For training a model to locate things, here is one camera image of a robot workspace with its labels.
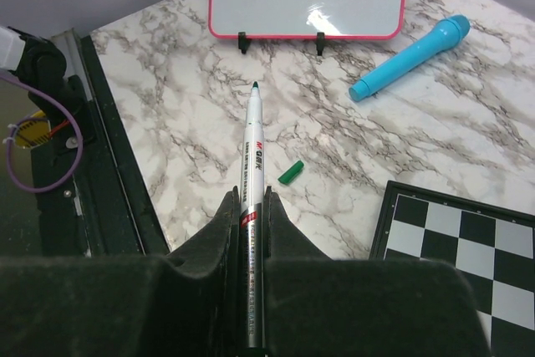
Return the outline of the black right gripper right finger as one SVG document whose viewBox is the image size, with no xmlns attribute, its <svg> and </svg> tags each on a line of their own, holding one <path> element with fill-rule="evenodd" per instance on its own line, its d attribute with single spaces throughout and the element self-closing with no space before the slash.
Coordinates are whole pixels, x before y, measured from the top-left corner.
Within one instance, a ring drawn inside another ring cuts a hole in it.
<svg viewBox="0 0 535 357">
<path fill-rule="evenodd" d="M 488 356 L 468 282 L 415 258 L 334 260 L 264 201 L 264 324 L 271 356 Z"/>
</svg>

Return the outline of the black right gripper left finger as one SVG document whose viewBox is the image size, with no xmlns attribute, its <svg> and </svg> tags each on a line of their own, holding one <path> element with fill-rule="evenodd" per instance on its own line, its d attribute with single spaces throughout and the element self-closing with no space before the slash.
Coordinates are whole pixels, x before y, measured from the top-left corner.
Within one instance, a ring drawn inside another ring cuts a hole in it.
<svg viewBox="0 0 535 357">
<path fill-rule="evenodd" d="M 238 209 L 165 256 L 3 258 L 2 355 L 234 355 Z"/>
</svg>

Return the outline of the green marker cap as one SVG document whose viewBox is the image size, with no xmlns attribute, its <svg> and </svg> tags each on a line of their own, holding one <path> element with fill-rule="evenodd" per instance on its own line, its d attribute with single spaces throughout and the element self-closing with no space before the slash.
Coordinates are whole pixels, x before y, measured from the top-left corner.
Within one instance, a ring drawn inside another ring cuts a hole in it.
<svg viewBox="0 0 535 357">
<path fill-rule="evenodd" d="M 289 185 L 292 183 L 298 175 L 303 171 L 304 163 L 302 161 L 296 161 L 291 167 L 289 167 L 279 178 L 278 182 L 283 185 Z"/>
</svg>

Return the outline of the white green marker pen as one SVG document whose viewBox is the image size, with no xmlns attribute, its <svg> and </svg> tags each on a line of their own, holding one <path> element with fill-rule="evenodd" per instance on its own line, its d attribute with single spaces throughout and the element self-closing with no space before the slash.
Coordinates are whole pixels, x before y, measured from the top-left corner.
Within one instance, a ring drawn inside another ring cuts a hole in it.
<svg viewBox="0 0 535 357">
<path fill-rule="evenodd" d="M 238 346 L 240 356 L 263 355 L 263 229 L 264 133 L 262 98 L 254 83 L 247 101 L 240 181 Z"/>
</svg>

